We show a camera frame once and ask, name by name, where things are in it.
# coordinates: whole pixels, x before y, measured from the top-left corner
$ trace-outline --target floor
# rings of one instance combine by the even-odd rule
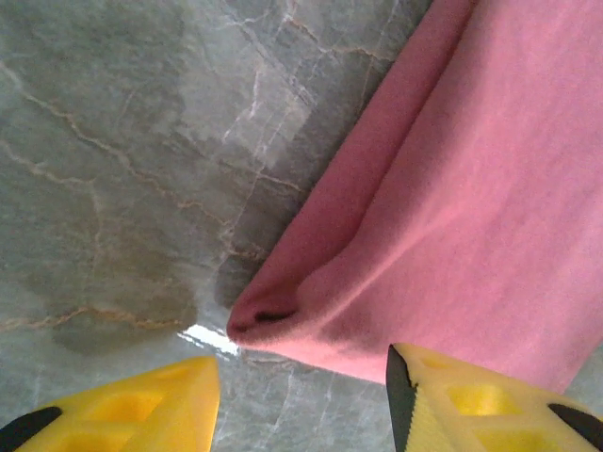
[[[393,450],[383,387],[224,326],[428,4],[0,0],[0,424],[215,354],[214,451]]]

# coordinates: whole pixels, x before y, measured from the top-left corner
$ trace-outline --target pink cloth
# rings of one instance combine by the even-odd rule
[[[602,297],[603,2],[435,0],[228,334],[360,379],[409,342],[562,390]]]

